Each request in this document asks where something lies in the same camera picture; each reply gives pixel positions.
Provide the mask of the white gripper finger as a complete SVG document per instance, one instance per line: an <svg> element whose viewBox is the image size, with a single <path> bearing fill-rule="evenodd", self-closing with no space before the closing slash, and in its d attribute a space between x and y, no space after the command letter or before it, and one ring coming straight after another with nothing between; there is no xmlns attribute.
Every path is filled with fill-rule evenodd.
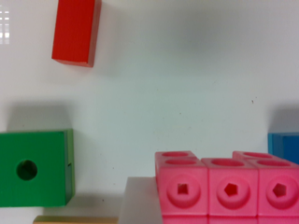
<svg viewBox="0 0 299 224"><path fill-rule="evenodd" d="M163 224L154 177L127 179L119 224Z"/></svg>

